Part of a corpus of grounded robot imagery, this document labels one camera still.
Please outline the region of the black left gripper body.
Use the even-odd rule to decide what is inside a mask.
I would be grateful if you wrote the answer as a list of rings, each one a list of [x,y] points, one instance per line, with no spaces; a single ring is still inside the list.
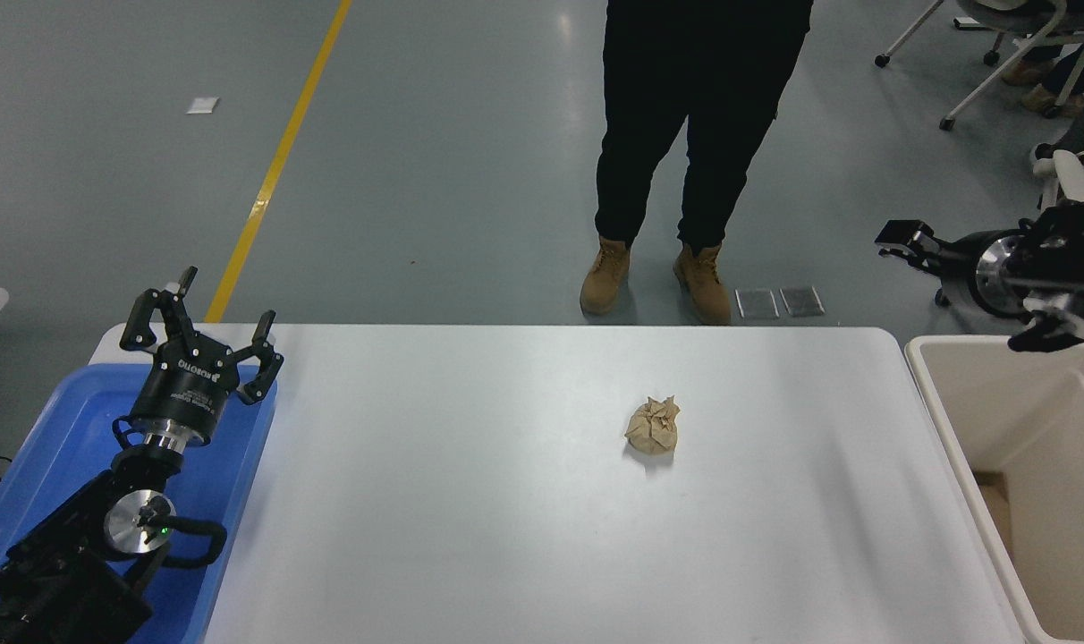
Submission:
[[[159,345],[131,408],[132,432],[167,423],[183,428],[188,443],[211,443],[227,400],[238,387],[238,368],[224,361],[231,347],[201,333],[195,342],[195,348],[179,339]]]

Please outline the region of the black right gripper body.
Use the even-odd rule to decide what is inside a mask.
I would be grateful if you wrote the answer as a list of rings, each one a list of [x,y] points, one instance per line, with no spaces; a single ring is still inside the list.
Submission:
[[[977,267],[992,243],[991,232],[972,233],[954,241],[939,241],[939,306],[991,313],[977,280]]]

